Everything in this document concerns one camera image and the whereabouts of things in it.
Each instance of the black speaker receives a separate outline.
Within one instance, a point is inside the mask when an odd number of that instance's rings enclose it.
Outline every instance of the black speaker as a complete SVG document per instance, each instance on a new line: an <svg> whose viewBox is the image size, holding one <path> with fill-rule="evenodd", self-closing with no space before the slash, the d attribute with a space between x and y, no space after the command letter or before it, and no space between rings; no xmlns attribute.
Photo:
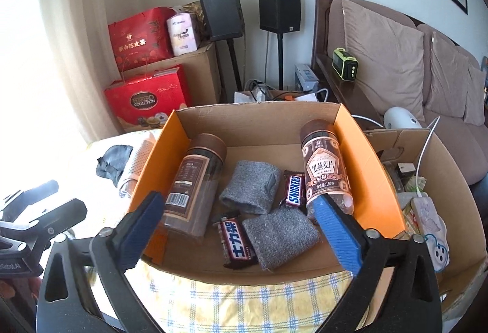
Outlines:
<svg viewBox="0 0 488 333"><path fill-rule="evenodd" d="M284 34L300 30L300 0L259 0L260 29Z"/></svg>
<svg viewBox="0 0 488 333"><path fill-rule="evenodd" d="M244 35L240 0L200 0L210 41L236 39Z"/></svg>

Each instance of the plastic jar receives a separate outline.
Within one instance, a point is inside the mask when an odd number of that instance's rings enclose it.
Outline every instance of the plastic jar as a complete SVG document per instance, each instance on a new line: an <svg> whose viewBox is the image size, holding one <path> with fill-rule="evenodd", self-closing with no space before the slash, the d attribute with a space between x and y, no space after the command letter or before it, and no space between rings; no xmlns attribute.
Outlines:
<svg viewBox="0 0 488 333"><path fill-rule="evenodd" d="M333 124L309 121L300 130L300 140L309 219L315 219L312 201L321 194L329 194L344 213L352 214L354 203Z"/></svg>
<svg viewBox="0 0 488 333"><path fill-rule="evenodd" d="M165 228L204 236L226 156L227 146L215 135L202 133L191 141L165 202Z"/></svg>

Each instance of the sofa armrest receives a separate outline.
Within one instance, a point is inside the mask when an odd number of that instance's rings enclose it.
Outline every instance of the sofa armrest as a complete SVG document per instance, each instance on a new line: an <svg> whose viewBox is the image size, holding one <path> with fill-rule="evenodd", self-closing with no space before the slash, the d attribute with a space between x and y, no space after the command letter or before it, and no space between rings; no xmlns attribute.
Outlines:
<svg viewBox="0 0 488 333"><path fill-rule="evenodd" d="M368 117L382 124L380 115L362 89L355 82L343 81L332 67L329 56L316 55L313 69L321 83L333 94L333 98L329 97L330 102L342 103L351 114ZM356 119L356 122L363 131L378 129L377 125L367 120Z"/></svg>

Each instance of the yellow plaid fabric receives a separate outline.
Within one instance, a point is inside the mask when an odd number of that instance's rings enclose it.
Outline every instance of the yellow plaid fabric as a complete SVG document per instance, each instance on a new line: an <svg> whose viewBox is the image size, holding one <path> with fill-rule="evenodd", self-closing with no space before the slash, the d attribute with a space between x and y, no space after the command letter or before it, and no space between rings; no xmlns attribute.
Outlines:
<svg viewBox="0 0 488 333"><path fill-rule="evenodd" d="M349 286L348 271L267 286L211 285L139 262L126 276L164 331L313 332Z"/></svg>

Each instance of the jar label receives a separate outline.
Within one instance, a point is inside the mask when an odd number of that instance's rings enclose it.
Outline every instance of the jar label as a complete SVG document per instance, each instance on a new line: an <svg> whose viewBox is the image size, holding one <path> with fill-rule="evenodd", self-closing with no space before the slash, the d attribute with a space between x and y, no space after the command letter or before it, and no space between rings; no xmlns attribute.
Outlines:
<svg viewBox="0 0 488 333"><path fill-rule="evenodd" d="M307 205L321 194L351 195L339 142L330 136L319 136L302 148L305 163Z"/></svg>
<svg viewBox="0 0 488 333"><path fill-rule="evenodd" d="M183 158L164 206L164 216L189 221L210 159L191 154Z"/></svg>

